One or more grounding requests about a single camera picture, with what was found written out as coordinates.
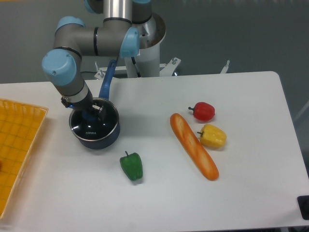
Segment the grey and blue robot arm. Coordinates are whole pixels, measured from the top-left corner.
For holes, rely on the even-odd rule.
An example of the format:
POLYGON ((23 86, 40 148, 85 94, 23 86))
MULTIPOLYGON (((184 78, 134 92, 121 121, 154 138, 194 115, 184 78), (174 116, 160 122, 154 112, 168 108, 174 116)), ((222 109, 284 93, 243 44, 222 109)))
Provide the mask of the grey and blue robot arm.
POLYGON ((90 108, 92 94, 81 76, 84 56, 123 58, 129 78, 158 77, 160 44, 166 35, 163 19, 149 0, 86 0, 86 9, 103 15, 102 27, 87 27, 76 17, 60 19, 53 49, 42 69, 67 108, 90 108))

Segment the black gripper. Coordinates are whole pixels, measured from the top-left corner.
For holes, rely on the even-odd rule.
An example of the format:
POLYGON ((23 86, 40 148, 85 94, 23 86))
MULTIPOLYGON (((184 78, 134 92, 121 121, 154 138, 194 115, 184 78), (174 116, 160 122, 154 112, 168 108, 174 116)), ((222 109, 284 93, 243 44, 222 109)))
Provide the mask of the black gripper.
POLYGON ((96 119, 105 121, 107 119, 107 112, 105 106, 98 106, 93 104, 93 96, 90 90, 87 91, 85 98, 77 102, 69 102, 65 98, 61 98, 61 103, 66 107, 75 111, 83 111, 90 109, 94 110, 94 116, 96 119))

